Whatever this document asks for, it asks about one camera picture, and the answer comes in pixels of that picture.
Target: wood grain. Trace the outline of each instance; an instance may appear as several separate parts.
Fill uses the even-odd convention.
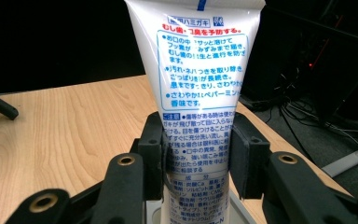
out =
[[[71,196],[103,180],[110,160],[130,150],[147,116],[157,111],[146,76],[127,77],[0,96],[20,115],[0,114],[0,223],[42,189]],[[243,105],[271,150],[299,154]],[[324,183],[345,190],[311,164]],[[245,201],[257,223],[266,222],[259,200]]]

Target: white tube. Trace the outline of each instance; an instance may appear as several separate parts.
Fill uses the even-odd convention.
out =
[[[161,223],[229,223],[229,137],[265,3],[125,1],[172,148]]]

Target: metal leg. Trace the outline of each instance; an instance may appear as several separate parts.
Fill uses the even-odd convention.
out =
[[[322,168],[328,175],[334,177],[358,164],[358,150],[350,155],[334,161]]]

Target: table surface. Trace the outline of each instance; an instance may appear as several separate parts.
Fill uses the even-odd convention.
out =
[[[0,223],[39,190],[66,189],[74,196],[102,181],[110,160],[129,152],[147,116],[157,111],[146,76],[0,98],[20,112],[15,120],[0,114]],[[246,107],[238,104],[237,111],[266,136],[271,151],[301,156]],[[306,161],[325,185],[348,193]],[[266,223],[260,200],[242,202],[257,223]]]

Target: dark floor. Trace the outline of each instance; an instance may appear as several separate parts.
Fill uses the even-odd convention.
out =
[[[320,168],[358,150],[358,121],[337,118],[323,128],[315,121],[310,101],[290,102],[254,112]],[[336,175],[334,180],[350,194],[358,196],[358,165]]]

